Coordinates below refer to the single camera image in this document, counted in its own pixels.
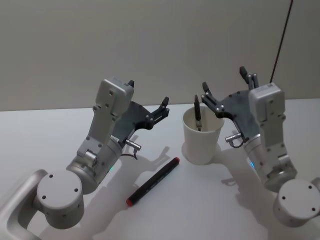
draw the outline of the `cup rim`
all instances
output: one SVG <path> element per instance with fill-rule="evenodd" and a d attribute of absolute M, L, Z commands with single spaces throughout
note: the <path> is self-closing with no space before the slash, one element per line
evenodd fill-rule
<path fill-rule="evenodd" d="M 218 118 L 218 119 L 221 120 L 221 126 L 219 126 L 216 130 L 212 130 L 212 131 L 197 131 L 197 130 L 192 129 L 191 127 L 189 127 L 189 126 L 185 123 L 185 121 L 184 121 L 184 116 L 185 116 L 186 112 L 188 112 L 190 109 L 194 109 L 194 108 L 195 108 L 194 106 L 188 108 L 188 109 L 183 113 L 183 115 L 182 115 L 182 123 L 183 123 L 183 125 L 184 125 L 187 129 L 189 129 L 190 131 L 192 131 L 192 132 L 197 132 L 198 134 L 210 134 L 210 133 L 214 133 L 215 131 L 221 130 L 222 127 L 225 125 L 225 119 L 224 119 L 224 118 Z M 207 106 L 200 106 L 200 108 L 209 109 Z"/>

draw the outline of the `white paper cup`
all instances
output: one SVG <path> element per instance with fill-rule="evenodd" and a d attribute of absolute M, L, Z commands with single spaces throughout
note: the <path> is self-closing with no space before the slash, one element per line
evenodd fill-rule
<path fill-rule="evenodd" d="M 189 162 L 196 165 L 209 163 L 215 155 L 223 118 L 217 118 L 206 106 L 200 106 L 201 131 L 198 131 L 194 107 L 188 109 L 182 118 L 185 154 Z"/>

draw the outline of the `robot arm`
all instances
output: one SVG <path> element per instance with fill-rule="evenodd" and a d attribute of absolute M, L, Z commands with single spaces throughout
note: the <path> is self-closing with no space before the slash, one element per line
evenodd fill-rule
<path fill-rule="evenodd" d="M 274 83 L 259 87 L 257 74 L 240 74 L 249 90 L 230 94 L 221 102 L 211 94 L 206 83 L 202 101 L 218 118 L 229 118 L 239 133 L 225 140 L 234 148 L 244 149 L 262 184 L 278 193 L 273 205 L 277 219 L 286 226 L 299 227 L 320 211 L 320 179 L 312 183 L 295 179 L 297 170 L 288 155 L 283 136 L 286 119 L 284 92 Z M 242 138 L 240 146 L 233 140 Z"/>
<path fill-rule="evenodd" d="M 152 129 L 169 115 L 166 97 L 160 107 L 149 112 L 131 101 L 134 82 L 122 84 L 115 77 L 100 84 L 94 117 L 88 135 L 66 170 L 47 173 L 38 170 L 27 178 L 0 208 L 0 238 L 39 240 L 26 230 L 40 211 L 57 229 L 76 225 L 84 214 L 83 195 L 94 192 L 127 144 L 134 157 L 141 146 L 130 141 L 138 129 Z"/>

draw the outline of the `white wall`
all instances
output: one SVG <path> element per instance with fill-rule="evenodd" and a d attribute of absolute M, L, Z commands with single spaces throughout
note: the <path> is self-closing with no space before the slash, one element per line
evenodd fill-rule
<path fill-rule="evenodd" d="M 1 0 L 0 110 L 91 107 L 109 76 L 135 80 L 145 105 L 190 103 L 203 81 L 221 99 L 246 87 L 241 65 L 266 83 L 289 3 Z M 288 98 L 320 97 L 319 6 L 294 3 L 274 78 Z"/>

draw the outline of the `table surface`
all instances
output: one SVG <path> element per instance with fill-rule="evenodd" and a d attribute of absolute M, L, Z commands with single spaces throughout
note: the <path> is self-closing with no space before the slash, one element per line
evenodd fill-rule
<path fill-rule="evenodd" d="M 168 118 L 133 135 L 142 145 L 138 160 L 121 157 L 99 188 L 84 196 L 85 213 L 77 226 L 54 229 L 38 212 L 28 229 L 43 240 L 320 239 L 320 217 L 299 228 L 275 219 L 274 194 L 262 187 L 245 151 L 224 141 L 236 130 L 229 120 L 213 163 L 198 166 L 185 159 L 182 115 L 191 106 L 170 105 Z M 287 100 L 286 116 L 284 138 L 297 177 L 310 181 L 320 176 L 320 99 Z M 0 112 L 0 197 L 28 171 L 65 169 L 92 117 L 88 108 Z M 174 157 L 180 157 L 180 165 L 137 205 L 127 207 L 127 197 Z"/>

